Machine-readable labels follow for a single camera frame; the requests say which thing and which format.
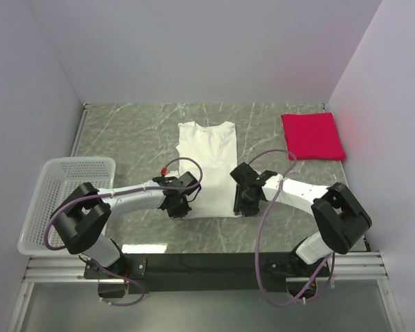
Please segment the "white t shirt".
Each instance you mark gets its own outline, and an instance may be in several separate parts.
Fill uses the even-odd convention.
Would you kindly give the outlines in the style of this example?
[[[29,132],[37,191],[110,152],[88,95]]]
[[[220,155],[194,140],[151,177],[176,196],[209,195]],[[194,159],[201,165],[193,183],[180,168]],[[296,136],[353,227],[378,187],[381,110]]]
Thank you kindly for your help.
[[[178,173],[191,172],[202,176],[201,191],[190,195],[185,219],[235,218],[234,199],[236,183],[230,172],[237,166],[237,135],[233,122],[213,127],[202,127],[194,121],[178,125],[179,137],[176,149],[183,158]],[[196,167],[185,157],[196,161]]]

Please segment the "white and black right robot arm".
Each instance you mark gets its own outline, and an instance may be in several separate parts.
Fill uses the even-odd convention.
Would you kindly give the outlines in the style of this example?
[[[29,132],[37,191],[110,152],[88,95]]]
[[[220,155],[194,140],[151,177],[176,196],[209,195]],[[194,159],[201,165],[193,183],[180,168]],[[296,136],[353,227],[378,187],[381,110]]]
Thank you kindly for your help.
[[[279,268],[282,273],[305,276],[334,253],[347,254],[372,226],[371,217],[344,183],[312,185],[266,170],[257,172],[242,163],[230,173],[237,185],[234,211],[261,215],[255,242],[255,271]],[[281,261],[261,261],[263,229],[277,204],[311,215],[317,231],[301,240]]]

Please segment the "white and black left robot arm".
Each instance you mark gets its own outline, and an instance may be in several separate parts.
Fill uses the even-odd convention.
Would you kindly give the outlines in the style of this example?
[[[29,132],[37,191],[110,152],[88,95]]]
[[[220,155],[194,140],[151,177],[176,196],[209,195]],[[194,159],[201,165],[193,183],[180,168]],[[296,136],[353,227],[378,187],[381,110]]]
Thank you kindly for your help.
[[[119,214],[150,209],[166,211],[171,219],[183,218],[192,210],[188,197],[200,190],[201,182],[191,172],[179,177],[161,175],[114,190],[83,183],[51,214],[45,246],[52,251],[59,249],[48,240],[54,228],[70,254],[86,255],[107,277],[124,275],[129,269],[127,259],[115,241],[103,234],[108,221]]]

